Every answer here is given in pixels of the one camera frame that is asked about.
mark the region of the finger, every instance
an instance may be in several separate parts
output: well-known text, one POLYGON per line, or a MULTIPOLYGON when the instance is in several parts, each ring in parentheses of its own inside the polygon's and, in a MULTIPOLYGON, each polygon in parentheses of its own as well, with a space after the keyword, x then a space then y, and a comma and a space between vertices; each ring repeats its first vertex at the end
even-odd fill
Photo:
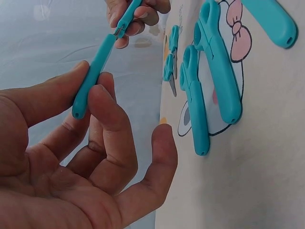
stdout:
POLYGON ((136 20, 136 21, 133 21, 132 23, 130 23, 130 25, 128 26, 128 28, 126 30, 126 35, 135 36, 135 35, 143 32, 144 29, 145 29, 145 24, 140 20, 136 20))
POLYGON ((92 172, 90 181, 108 194, 116 195, 138 169, 130 121, 102 85, 90 90, 88 105, 92 115, 103 127, 107 152, 107 158, 92 172))
POLYGON ((118 39, 116 42, 115 42, 115 47, 117 49, 123 49, 123 48, 126 48, 129 44, 129 37, 124 35, 122 38, 118 39))
MULTIPOLYGON (((103 84, 107 90, 114 94, 114 82, 113 76, 110 73, 102 73, 98 79, 98 83, 103 84)), ((51 132, 45 139, 43 139, 37 146, 50 150, 61 162, 66 158, 84 139, 90 120, 90 113, 87 112, 86 116, 79 120, 73 118, 71 114, 64 120, 64 122, 51 132)))
POLYGON ((170 0, 145 0, 145 3, 162 14, 166 14, 171 10, 170 0))
POLYGON ((72 105, 88 69, 89 64, 83 61, 69 73, 32 87, 3 90, 0 96, 13 101, 31 127, 59 115, 72 105))
MULTIPOLYGON (((116 100, 112 74, 103 73, 99 77, 98 84, 102 84, 111 97, 116 100)), ((89 178, 94 169, 105 158, 106 150, 103 139, 103 127, 94 116, 91 116, 89 143, 75 155, 67 165, 67 168, 84 178, 89 178)))
POLYGON ((82 142, 87 133, 89 121, 89 112, 81 120, 75 119, 70 113, 60 126, 40 143, 31 147, 34 149, 32 152, 50 151, 61 162, 82 142))
POLYGON ((149 26, 156 25, 159 21, 159 15, 157 11, 147 6, 138 7, 134 12, 134 16, 149 26))
POLYGON ((144 179, 115 197, 122 228, 159 208, 165 201, 177 163, 177 149, 170 126, 158 126, 152 134, 152 164, 144 179))
POLYGON ((107 4, 107 19, 111 28, 115 28, 127 9, 126 0, 105 0, 107 4))

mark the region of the white fabric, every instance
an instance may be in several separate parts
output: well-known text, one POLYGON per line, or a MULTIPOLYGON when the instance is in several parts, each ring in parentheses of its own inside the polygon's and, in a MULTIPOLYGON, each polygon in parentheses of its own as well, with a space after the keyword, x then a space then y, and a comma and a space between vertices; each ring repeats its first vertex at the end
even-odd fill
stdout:
MULTIPOLYGON (((83 59, 91 61, 111 32, 105 15, 103 0, 0 0, 0 89, 41 83, 83 59)), ((139 171, 131 184, 143 178, 151 162, 151 133, 159 123, 162 37, 161 25, 147 28, 145 34, 131 38, 128 48, 114 50, 105 67, 114 74, 118 103, 132 124, 139 171)), ((66 114, 31 128, 30 145, 66 114)), ((78 149, 86 142, 87 137, 78 149)), ((131 228, 153 229, 154 213, 131 228)))

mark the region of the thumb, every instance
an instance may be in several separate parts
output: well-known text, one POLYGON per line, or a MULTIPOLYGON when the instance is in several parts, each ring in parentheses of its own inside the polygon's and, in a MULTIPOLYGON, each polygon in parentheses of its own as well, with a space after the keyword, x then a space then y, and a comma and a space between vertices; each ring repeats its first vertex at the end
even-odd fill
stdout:
POLYGON ((111 28, 115 28, 127 9, 126 0, 105 0, 107 4, 107 19, 111 28))

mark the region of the fingernail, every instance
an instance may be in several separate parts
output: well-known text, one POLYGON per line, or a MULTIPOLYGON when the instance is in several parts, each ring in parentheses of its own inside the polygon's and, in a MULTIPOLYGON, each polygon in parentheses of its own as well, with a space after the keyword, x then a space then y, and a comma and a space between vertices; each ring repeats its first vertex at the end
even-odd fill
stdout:
POLYGON ((114 19, 116 19, 116 15, 117 15, 117 13, 113 12, 113 14, 110 17, 109 24, 110 24, 111 28, 115 28, 116 27, 116 25, 113 24, 114 19))
POLYGON ((117 49, 123 49, 127 47, 127 43, 122 44, 121 46, 116 46, 117 49))
POLYGON ((148 16, 148 12, 145 12, 144 14, 142 14, 139 18, 146 18, 148 16))
POLYGON ((84 61, 81 61, 81 62, 77 63, 77 64, 72 68, 72 70, 78 69, 80 66, 83 65, 83 63, 84 63, 84 61))
POLYGON ((106 88, 105 88, 103 85, 98 84, 98 86, 99 86, 104 92, 106 92, 106 94, 113 100, 113 97, 110 95, 110 93, 106 90, 106 88))
POLYGON ((155 6, 157 4, 156 0, 146 0, 146 4, 155 6))
POLYGON ((137 35, 137 34, 139 33, 139 31, 140 31, 140 28, 138 28, 138 31, 137 31, 137 32, 135 32, 134 34, 132 34, 132 36, 137 35))

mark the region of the plastic handle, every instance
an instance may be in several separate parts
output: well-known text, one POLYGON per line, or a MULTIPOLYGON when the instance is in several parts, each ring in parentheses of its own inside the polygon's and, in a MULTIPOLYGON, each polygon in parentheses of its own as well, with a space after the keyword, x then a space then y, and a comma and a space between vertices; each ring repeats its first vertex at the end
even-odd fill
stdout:
POLYGON ((165 61, 163 80, 167 82, 170 81, 171 75, 173 75, 173 55, 169 54, 165 61))
POLYGON ((222 120, 233 124, 241 116, 242 104, 231 60, 218 31, 219 16, 220 8, 216 1, 207 0, 202 5, 194 29, 194 44, 197 50, 206 54, 222 120))
POLYGON ((119 38, 122 38, 126 32, 127 27, 132 22, 134 18, 135 10, 141 5, 142 0, 132 0, 126 12, 118 22, 117 30, 121 29, 121 32, 118 34, 119 38))
POLYGON ((274 44, 285 49, 294 45, 297 39, 296 24, 276 0, 242 0, 242 4, 274 44))
POLYGON ((174 25, 172 27, 172 33, 169 40, 170 51, 176 51, 178 49, 178 39, 179 39, 179 26, 174 25))
POLYGON ((186 92, 189 105, 194 148, 197 155, 209 152, 210 137, 201 83, 198 79, 198 51, 189 45, 180 67, 180 88, 186 92))
POLYGON ((86 75, 86 78, 82 82, 82 85, 77 92, 77 95, 74 99, 73 107, 72 107, 72 115, 76 119, 84 118, 87 110, 87 101, 89 90, 96 84, 99 75, 107 60, 110 56, 114 43, 116 41, 116 37, 113 34, 108 34, 99 47, 91 65, 89 71, 86 75))

